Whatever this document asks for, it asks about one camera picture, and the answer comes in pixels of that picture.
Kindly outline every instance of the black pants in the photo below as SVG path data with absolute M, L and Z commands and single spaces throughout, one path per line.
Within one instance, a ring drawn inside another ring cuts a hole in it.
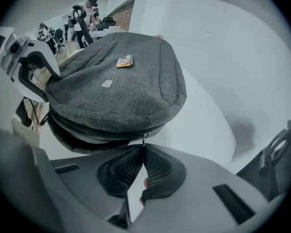
M 54 46 L 54 41 L 53 39 L 47 41 L 47 44 L 49 45 L 49 48 L 52 50 L 52 52 L 54 53 L 54 55 L 56 54 L 56 49 L 55 49 L 55 46 Z
M 76 31 L 76 35 L 77 35 L 77 38 L 78 38 L 80 49 L 83 49 L 84 48 L 84 44 L 82 42 L 83 32 L 82 31 Z
M 21 101 L 19 107 L 16 110 L 16 114 L 20 117 L 22 125 L 26 127 L 31 125 L 32 120 L 28 117 L 24 100 Z

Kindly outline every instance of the finger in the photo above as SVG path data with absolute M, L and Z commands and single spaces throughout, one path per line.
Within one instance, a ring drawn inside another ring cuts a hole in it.
M 144 185 L 145 185 L 145 188 L 146 189 L 149 189 L 150 188 L 149 178 L 145 178 Z

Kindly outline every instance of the gray backpack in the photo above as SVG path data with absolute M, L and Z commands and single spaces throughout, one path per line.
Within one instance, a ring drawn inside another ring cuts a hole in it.
M 117 68 L 133 55 L 132 67 Z M 62 64 L 46 87 L 49 126 L 69 150 L 104 151 L 156 135 L 186 100 L 182 70 L 170 44 L 136 33 L 112 33 Z M 112 81 L 110 87 L 104 83 Z

